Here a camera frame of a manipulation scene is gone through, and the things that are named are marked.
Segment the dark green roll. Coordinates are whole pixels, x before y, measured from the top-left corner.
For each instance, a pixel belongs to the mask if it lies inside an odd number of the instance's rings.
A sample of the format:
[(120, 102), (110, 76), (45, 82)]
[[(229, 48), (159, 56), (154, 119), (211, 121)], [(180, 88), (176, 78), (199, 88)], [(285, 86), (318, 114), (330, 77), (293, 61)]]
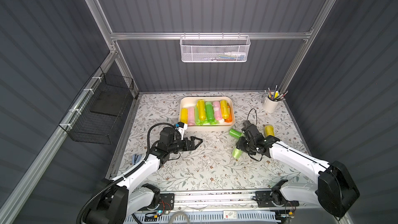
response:
[(205, 111), (206, 111), (207, 121), (210, 124), (213, 124), (215, 122), (215, 117), (214, 117), (214, 109), (213, 109), (212, 102), (209, 102), (209, 101), (205, 102)]
[(235, 139), (240, 139), (240, 137), (243, 135), (241, 132), (239, 132), (239, 131), (237, 131), (237, 130), (234, 130), (234, 129), (231, 129), (230, 131), (229, 131), (229, 135), (230, 136), (232, 136), (232, 137), (234, 137)]

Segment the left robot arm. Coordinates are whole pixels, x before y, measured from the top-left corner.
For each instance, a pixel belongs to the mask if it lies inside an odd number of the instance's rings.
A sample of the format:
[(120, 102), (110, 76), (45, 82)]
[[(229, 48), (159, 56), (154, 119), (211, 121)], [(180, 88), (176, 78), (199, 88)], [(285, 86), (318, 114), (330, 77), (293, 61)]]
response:
[(184, 136), (188, 126), (183, 122), (175, 125), (163, 122), (162, 126), (158, 141), (151, 144), (147, 135), (147, 151), (138, 164), (117, 177), (101, 181), (101, 188), (79, 211), (76, 223), (122, 224), (141, 208), (158, 206), (159, 188), (145, 184), (144, 180), (162, 168), (171, 154), (194, 151), (203, 143), (203, 139), (195, 136)]

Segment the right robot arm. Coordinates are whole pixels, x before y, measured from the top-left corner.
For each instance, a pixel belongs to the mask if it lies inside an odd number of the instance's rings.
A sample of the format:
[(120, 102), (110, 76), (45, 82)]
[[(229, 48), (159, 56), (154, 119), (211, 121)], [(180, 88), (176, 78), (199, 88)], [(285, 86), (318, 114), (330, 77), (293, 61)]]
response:
[(311, 203), (340, 219), (360, 196), (348, 169), (341, 162), (320, 160), (290, 147), (271, 134), (263, 136), (248, 120), (244, 122), (242, 131), (230, 130), (230, 136), (237, 138), (234, 158), (238, 159), (242, 153), (251, 159), (255, 155), (266, 156), (287, 164), (312, 181), (299, 184), (282, 179), (270, 191), (256, 194), (254, 200), (260, 207), (270, 203), (279, 207), (294, 202)]

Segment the pink roll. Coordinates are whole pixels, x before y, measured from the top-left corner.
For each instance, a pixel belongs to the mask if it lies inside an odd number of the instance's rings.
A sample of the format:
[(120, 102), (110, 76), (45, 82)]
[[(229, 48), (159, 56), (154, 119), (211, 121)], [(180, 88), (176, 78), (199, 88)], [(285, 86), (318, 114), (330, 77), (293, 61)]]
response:
[(188, 108), (188, 126), (195, 125), (195, 107)]
[(212, 106), (213, 106), (213, 110), (214, 110), (214, 118), (215, 118), (217, 121), (221, 121), (221, 120), (223, 119), (223, 117), (222, 117), (222, 113), (221, 113), (221, 105), (220, 105), (220, 102), (219, 102), (219, 101), (214, 101), (214, 102), (212, 103)]

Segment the orange trash bag roll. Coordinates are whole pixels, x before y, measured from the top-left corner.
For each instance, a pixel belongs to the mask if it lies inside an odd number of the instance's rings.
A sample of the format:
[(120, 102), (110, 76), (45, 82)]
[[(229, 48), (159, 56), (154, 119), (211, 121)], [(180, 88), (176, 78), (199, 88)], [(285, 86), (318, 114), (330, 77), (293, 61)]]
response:
[(231, 108), (230, 108), (230, 105), (229, 105), (229, 104), (227, 105), (227, 108), (228, 108), (228, 114), (229, 114), (229, 116), (228, 116), (227, 119), (225, 119), (225, 122), (231, 123), (231, 122), (233, 121), (233, 117), (232, 117), (232, 111), (231, 111)]

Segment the light green roll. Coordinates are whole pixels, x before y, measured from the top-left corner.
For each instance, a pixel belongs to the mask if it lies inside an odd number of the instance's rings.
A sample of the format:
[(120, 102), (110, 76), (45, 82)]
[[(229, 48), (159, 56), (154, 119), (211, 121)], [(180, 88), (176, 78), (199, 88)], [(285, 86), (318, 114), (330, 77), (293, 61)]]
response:
[(233, 152), (232, 152), (232, 156), (234, 159), (238, 160), (241, 157), (242, 153), (243, 153), (242, 150), (240, 150), (238, 148), (234, 148)]
[(195, 125), (201, 125), (199, 110), (197, 106), (194, 107), (194, 119), (195, 119)]

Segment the yellow roll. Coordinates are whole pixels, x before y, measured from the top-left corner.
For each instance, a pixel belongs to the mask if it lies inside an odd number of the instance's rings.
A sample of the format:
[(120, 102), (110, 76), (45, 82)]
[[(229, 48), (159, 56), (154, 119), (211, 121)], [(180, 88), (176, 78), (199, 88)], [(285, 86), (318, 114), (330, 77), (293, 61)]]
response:
[(180, 111), (180, 122), (188, 124), (188, 109), (182, 108)]
[(197, 102), (197, 108), (198, 108), (199, 119), (200, 119), (201, 121), (206, 120), (205, 101), (204, 101), (204, 100), (198, 100), (198, 102)]
[(227, 104), (226, 100), (220, 101), (220, 109), (221, 109), (222, 118), (224, 120), (227, 120), (230, 117), (230, 112), (229, 112), (228, 104)]
[(264, 126), (264, 134), (265, 134), (265, 137), (268, 137), (268, 136), (275, 136), (275, 132), (274, 132), (274, 127), (272, 126), (272, 125), (265, 125)]

